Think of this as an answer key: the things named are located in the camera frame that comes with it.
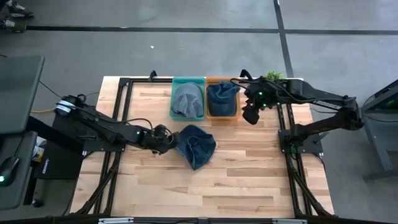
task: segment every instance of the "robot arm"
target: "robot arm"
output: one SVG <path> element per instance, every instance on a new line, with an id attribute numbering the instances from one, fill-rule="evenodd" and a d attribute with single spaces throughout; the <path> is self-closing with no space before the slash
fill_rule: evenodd
<path id="1" fill-rule="evenodd" d="M 337 128 L 358 130 L 363 127 L 355 97 L 339 96 L 317 90 L 307 82 L 298 79 L 272 82 L 260 77 L 250 81 L 240 80 L 240 82 L 249 83 L 244 92 L 248 98 L 247 105 L 242 109 L 244 110 L 243 118 L 251 124 L 257 123 L 259 110 L 272 108 L 277 104 L 311 103 L 337 111 L 331 118 L 308 125 L 295 124 L 292 126 L 289 141 L 296 146 L 301 146 L 303 141 L 313 134 Z"/>
<path id="2" fill-rule="evenodd" d="M 68 119 L 79 121 L 97 133 L 95 138 L 112 145 L 131 145 L 140 149 L 150 149 L 154 153 L 163 154 L 176 147 L 179 133 L 171 133 L 163 125 L 152 128 L 150 121 L 144 118 L 132 119 L 145 120 L 150 124 L 150 129 L 130 125 L 127 121 L 115 121 L 103 113 L 95 110 L 94 106 L 87 105 L 81 96 L 64 96 L 57 103 L 55 112 Z"/>

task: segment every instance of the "gray floor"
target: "gray floor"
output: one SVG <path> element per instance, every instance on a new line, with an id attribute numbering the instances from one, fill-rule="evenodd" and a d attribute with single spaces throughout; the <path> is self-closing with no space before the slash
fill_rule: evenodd
<path id="1" fill-rule="evenodd" d="M 21 0 L 35 11 L 29 24 L 129 27 L 276 28 L 272 0 Z M 280 0 L 287 29 L 398 29 L 391 0 Z M 315 88 L 357 96 L 360 104 L 397 79 L 398 36 L 288 35 L 295 77 Z M 0 54 L 42 54 L 42 81 L 60 95 L 98 91 L 105 75 L 237 76 L 285 71 L 277 34 L 0 31 Z M 35 110 L 57 97 L 39 87 Z M 95 104 L 96 96 L 89 102 Z M 324 114 L 314 113 L 315 119 Z M 40 115 L 51 123 L 51 115 Z M 326 174 L 337 215 L 398 222 L 398 180 L 364 183 L 379 171 L 364 130 L 332 131 L 323 141 Z M 0 219 L 60 215 L 73 182 L 47 183 L 42 208 L 3 211 Z M 60 189 L 64 194 L 57 198 Z"/>

